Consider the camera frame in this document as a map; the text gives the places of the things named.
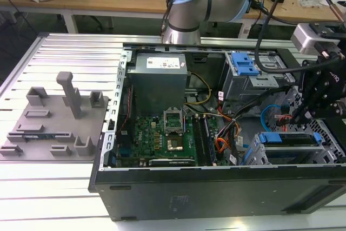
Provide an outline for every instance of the blue cable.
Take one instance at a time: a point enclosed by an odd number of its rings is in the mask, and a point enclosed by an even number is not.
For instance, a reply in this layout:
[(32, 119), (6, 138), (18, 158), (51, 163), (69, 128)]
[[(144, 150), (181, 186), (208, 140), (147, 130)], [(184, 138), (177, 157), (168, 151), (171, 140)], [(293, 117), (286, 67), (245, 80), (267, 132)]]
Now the blue cable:
[(261, 112), (261, 124), (263, 126), (263, 128), (265, 129), (265, 131), (267, 132), (271, 132), (271, 130), (267, 127), (267, 125), (265, 124), (265, 121), (264, 121), (264, 116), (265, 116), (265, 112), (270, 109), (270, 108), (281, 108), (281, 106), (279, 105), (269, 105), (267, 106), (265, 109), (263, 109), (263, 111)]

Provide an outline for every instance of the desk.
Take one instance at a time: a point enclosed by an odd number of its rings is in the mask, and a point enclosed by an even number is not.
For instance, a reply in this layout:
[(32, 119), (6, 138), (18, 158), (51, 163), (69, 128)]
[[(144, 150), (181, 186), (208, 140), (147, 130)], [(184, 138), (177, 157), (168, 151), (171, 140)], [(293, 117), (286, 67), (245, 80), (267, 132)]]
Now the desk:
[[(78, 33), (74, 15), (94, 15), (109, 17), (162, 18), (165, 0), (53, 0), (35, 3), (31, 0), (12, 0), (22, 12), (36, 12), (63, 15), (68, 32)], [(265, 0), (265, 7), (270, 9), (271, 1)], [(0, 0), (0, 10), (15, 12), (8, 0)], [(290, 21), (330, 20), (336, 21), (327, 6), (321, 8), (301, 8), (297, 0), (285, 0), (278, 4), (274, 15)], [(250, 27), (258, 17), (258, 10), (250, 10), (239, 22), (243, 23), (240, 38), (247, 38)], [(270, 24), (284, 25), (273, 19)]]
[[(34, 84), (49, 95), (61, 95), (55, 82), (61, 70), (74, 74), (81, 95), (90, 88), (113, 96), (122, 43), (160, 43), (158, 36), (68, 35), (39, 37), (0, 87), (0, 145), (6, 130), (28, 103), (25, 94)], [(255, 39), (202, 38), (202, 44), (254, 47)], [(300, 62), (291, 41), (263, 40), (264, 48), (287, 48)], [(225, 217), (114, 223), (98, 194), (87, 191), (91, 163), (0, 163), (0, 230), (345, 230), (346, 195), (313, 214)]]

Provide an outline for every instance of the open computer tower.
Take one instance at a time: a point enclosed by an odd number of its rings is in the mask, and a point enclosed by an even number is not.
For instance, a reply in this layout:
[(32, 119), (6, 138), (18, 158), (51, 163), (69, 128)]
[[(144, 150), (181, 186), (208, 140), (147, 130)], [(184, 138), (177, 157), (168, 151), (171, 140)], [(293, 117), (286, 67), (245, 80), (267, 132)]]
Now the open computer tower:
[[(299, 74), (261, 72), (253, 52), (124, 46), (90, 181), (113, 221), (311, 213), (346, 192), (345, 124), (278, 124), (300, 104)], [(260, 59), (299, 66), (287, 49)], [(268, 90), (223, 149), (234, 111)]]

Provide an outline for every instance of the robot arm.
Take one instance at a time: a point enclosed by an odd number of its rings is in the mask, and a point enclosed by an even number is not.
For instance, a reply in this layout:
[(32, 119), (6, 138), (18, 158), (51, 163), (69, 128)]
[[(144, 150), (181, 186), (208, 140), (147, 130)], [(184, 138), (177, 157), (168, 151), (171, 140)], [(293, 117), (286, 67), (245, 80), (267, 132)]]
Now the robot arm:
[(241, 18), (248, 5), (248, 0), (173, 0), (169, 25), (162, 41), (168, 44), (200, 44), (200, 22), (231, 22)]
[[(318, 55), (316, 63), (339, 60), (319, 70), (301, 72), (298, 91), (301, 105), (294, 111), (292, 124), (304, 124), (311, 118), (345, 117), (346, 106), (346, 28), (343, 23), (299, 24), (291, 38), (303, 54)], [(302, 66), (311, 66), (305, 60)]]

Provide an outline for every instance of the label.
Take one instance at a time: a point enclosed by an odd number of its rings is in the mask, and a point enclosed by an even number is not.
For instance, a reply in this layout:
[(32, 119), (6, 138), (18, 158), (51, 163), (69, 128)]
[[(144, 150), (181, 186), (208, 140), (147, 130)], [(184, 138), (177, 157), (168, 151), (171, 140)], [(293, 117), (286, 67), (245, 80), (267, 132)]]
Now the label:
[(236, 141), (236, 145), (237, 146), (243, 146), (243, 137), (242, 136), (238, 136), (238, 139)]
[(180, 69), (179, 58), (149, 57), (147, 69)]
[(38, 139), (37, 135), (23, 135), (24, 138), (34, 138), (34, 139)]
[(237, 165), (237, 158), (235, 158), (233, 155), (229, 156), (229, 160), (234, 164)]
[(222, 91), (218, 92), (218, 100), (223, 101), (223, 92)]

